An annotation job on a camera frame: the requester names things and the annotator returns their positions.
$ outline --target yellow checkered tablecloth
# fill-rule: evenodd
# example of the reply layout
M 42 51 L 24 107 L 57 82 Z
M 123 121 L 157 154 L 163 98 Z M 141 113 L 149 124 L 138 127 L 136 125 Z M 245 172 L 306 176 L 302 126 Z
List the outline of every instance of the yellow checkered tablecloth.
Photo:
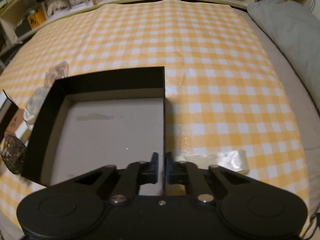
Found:
M 165 0 L 104 5 L 38 31 L 0 76 L 20 107 L 66 60 L 69 75 L 165 66 L 166 147 L 176 155 L 245 149 L 249 176 L 308 204 L 300 135 L 258 38 L 230 6 Z M 40 188 L 2 164 L 0 209 L 15 224 L 19 201 Z

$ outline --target mattress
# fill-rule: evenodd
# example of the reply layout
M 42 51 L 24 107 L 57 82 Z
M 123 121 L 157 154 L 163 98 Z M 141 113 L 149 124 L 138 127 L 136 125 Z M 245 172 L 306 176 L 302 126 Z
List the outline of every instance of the mattress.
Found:
M 276 70 L 295 115 L 306 157 L 310 187 L 309 212 L 314 214 L 320 203 L 320 117 L 308 91 L 294 72 L 290 63 L 271 39 L 250 18 L 249 14 L 237 10 L 250 24 Z

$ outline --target clear plastic bag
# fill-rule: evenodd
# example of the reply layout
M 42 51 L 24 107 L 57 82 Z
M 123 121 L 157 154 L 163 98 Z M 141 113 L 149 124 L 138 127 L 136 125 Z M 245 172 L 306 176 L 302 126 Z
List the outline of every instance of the clear plastic bag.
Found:
M 226 169 L 245 174 L 249 172 L 246 151 L 230 151 L 225 153 L 178 156 L 176 161 L 196 163 L 200 169 L 208 169 L 209 165 L 219 165 Z
M 40 111 L 40 108 L 47 97 L 50 88 L 37 88 L 26 104 L 26 110 L 23 113 L 23 119 L 28 124 L 33 124 Z
M 49 69 L 45 74 L 44 87 L 46 88 L 52 87 L 53 83 L 57 79 L 67 77 L 68 72 L 69 72 L 69 65 L 66 61 L 63 61 L 58 65 L 56 65 L 55 67 Z

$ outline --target open black box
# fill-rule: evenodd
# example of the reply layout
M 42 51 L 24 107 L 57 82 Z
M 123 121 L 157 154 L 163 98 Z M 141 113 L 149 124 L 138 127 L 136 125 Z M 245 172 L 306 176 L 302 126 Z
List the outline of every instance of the open black box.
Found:
M 29 140 L 22 176 L 50 186 L 108 164 L 126 168 L 159 153 L 161 194 L 165 128 L 164 67 L 109 70 L 57 80 Z

